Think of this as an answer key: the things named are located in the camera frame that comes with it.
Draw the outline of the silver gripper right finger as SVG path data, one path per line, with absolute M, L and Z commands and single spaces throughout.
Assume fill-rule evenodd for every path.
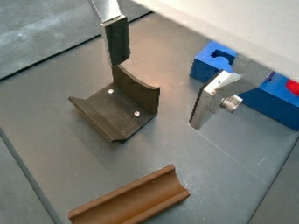
M 198 130 L 221 108 L 234 112 L 239 94 L 258 88 L 273 70 L 243 55 L 233 63 L 233 72 L 221 70 L 201 88 L 191 112 L 190 124 Z

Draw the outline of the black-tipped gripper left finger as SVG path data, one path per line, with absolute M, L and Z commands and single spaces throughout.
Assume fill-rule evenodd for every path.
M 118 0 L 89 0 L 89 3 L 99 19 L 110 64 L 115 67 L 130 58 L 131 53 L 127 17 L 122 14 Z

